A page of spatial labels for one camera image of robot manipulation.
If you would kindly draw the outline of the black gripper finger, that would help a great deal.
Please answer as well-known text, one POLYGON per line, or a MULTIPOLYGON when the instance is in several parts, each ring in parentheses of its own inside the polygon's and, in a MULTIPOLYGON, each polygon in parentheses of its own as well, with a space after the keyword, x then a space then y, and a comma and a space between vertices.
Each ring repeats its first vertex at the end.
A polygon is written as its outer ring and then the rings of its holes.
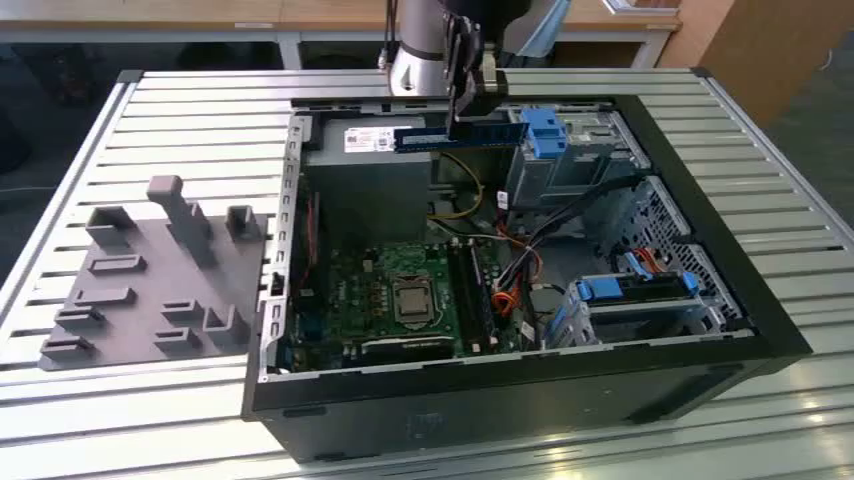
POLYGON ((506 80, 501 76, 497 67, 494 42, 485 45, 482 63, 477 73, 474 97, 474 114, 477 117, 488 116, 501 105, 506 94, 506 80))
POLYGON ((445 76, 449 93, 448 136, 461 137, 461 120, 466 108, 469 78, 480 65, 480 25, 466 16, 449 15, 446 18, 446 64, 445 76))

